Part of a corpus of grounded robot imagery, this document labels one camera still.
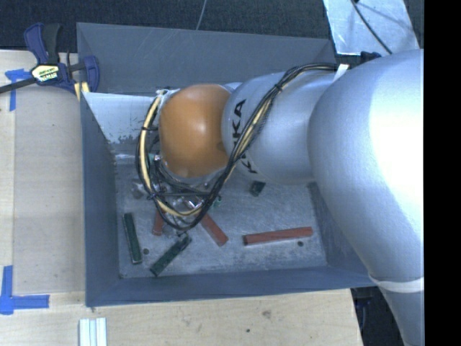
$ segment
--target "yellow cable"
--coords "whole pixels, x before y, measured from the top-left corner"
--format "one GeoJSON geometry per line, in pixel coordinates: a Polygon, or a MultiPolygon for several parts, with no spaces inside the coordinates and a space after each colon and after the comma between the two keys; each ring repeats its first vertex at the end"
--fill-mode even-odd
{"type": "MultiPolygon", "coordinates": [[[[158,104],[160,103],[160,96],[157,96],[151,107],[149,108],[149,111],[146,115],[146,119],[144,120],[143,128],[141,129],[140,135],[139,135],[139,163],[140,163],[140,169],[141,169],[141,175],[144,181],[144,185],[147,187],[148,192],[150,194],[153,194],[152,186],[151,186],[151,178],[149,176],[149,171],[147,167],[147,155],[146,155],[146,137],[147,137],[147,129],[149,128],[149,125],[151,124],[151,120],[153,116],[155,115],[155,112],[157,110],[158,104]]],[[[172,208],[170,208],[168,205],[163,203],[161,200],[156,198],[156,201],[158,205],[162,208],[162,210],[166,211],[167,213],[172,214],[173,216],[190,216],[193,214],[197,214],[201,210],[201,206],[198,205],[196,208],[185,211],[185,212],[178,212],[172,208]]]]}

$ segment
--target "wooden table surface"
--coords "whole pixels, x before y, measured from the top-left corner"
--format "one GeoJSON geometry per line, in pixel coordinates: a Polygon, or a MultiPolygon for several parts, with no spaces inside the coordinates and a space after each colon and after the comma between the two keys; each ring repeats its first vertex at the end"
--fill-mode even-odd
{"type": "MultiPolygon", "coordinates": [[[[6,70],[29,70],[34,63],[33,55],[28,52],[0,50],[0,86],[9,83],[4,76],[6,70]]],[[[75,207],[81,200],[66,198],[66,194],[75,194],[74,189],[68,188],[63,188],[60,200],[50,201],[48,207],[40,200],[47,196],[43,186],[50,176],[53,181],[69,183],[68,174],[66,178],[66,173],[59,168],[48,167],[52,169],[49,171],[46,168],[58,165],[56,163],[61,162],[57,160],[58,156],[66,157],[66,153],[59,154],[57,150],[53,155],[53,152],[39,153],[37,149],[35,152],[39,155],[33,159],[34,163],[23,164],[24,158],[30,158],[30,154],[26,155],[28,150],[22,147],[27,142],[31,147],[42,144],[47,149],[68,147],[67,141],[78,145],[80,134],[74,131],[64,138],[50,134],[49,142],[43,139],[42,143],[35,142],[34,137],[43,138],[47,132],[46,122],[54,122],[51,118],[56,117],[56,122],[63,121],[62,117],[66,115],[59,111],[48,111],[49,115],[40,119],[30,117],[33,126],[29,136],[16,129],[24,124],[24,117],[21,118],[19,112],[26,112],[27,104],[46,107],[59,96],[66,97],[68,106],[78,109],[76,104],[70,105],[77,102],[70,93],[67,95],[62,90],[36,85],[18,90],[14,112],[9,111],[9,94],[0,95],[0,277],[3,266],[14,264],[14,269],[18,269],[14,280],[21,284],[14,288],[27,293],[27,289],[35,286],[35,293],[50,293],[49,309],[0,315],[0,345],[77,345],[79,319],[98,317],[107,318],[108,345],[111,346],[363,345],[348,289],[255,298],[85,307],[81,280],[83,226],[77,224],[76,227],[66,215],[67,210],[63,213],[62,206],[66,203],[75,207]],[[21,170],[21,177],[15,176],[16,168],[21,170]],[[33,173],[33,168],[41,173],[34,174],[33,183],[24,187],[24,180],[29,178],[24,173],[33,173]],[[30,203],[15,201],[15,198],[32,192],[36,198],[30,203]],[[47,216],[46,221],[39,219],[43,215],[47,216]],[[60,245],[69,239],[73,239],[74,248],[68,250],[63,259],[60,245]],[[69,262],[80,265],[69,272],[66,268],[69,262]],[[47,267],[53,268],[55,274],[43,272],[47,267]]]]}

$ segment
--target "blue clamp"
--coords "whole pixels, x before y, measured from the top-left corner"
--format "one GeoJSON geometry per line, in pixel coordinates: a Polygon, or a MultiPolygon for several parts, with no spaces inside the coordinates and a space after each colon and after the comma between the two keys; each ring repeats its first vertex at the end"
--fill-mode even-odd
{"type": "Polygon", "coordinates": [[[50,295],[13,296],[13,266],[3,268],[1,281],[0,314],[11,315],[20,309],[47,309],[50,295]]]}
{"type": "MultiPolygon", "coordinates": [[[[32,78],[30,72],[24,69],[15,69],[13,71],[6,71],[5,76],[12,82],[21,81],[23,79],[32,78]]],[[[16,109],[16,90],[13,89],[9,97],[9,111],[12,112],[16,109]]]]}
{"type": "MultiPolygon", "coordinates": [[[[75,94],[76,81],[71,77],[71,69],[64,63],[59,63],[59,55],[56,52],[56,39],[61,26],[58,24],[44,25],[35,23],[24,31],[24,41],[28,51],[34,54],[37,59],[37,67],[49,64],[57,66],[58,70],[53,80],[37,81],[40,86],[54,86],[65,89],[75,94]]],[[[86,56],[84,58],[87,83],[92,92],[97,90],[99,85],[99,67],[95,56],[86,56]]]]}

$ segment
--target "white stripe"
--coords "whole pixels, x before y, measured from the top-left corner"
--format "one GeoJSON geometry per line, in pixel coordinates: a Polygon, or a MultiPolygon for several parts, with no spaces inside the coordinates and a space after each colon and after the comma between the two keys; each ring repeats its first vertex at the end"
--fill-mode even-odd
{"type": "Polygon", "coordinates": [[[424,291],[424,277],[409,282],[392,282],[390,280],[376,280],[369,275],[377,286],[396,293],[418,293],[424,291]]]}

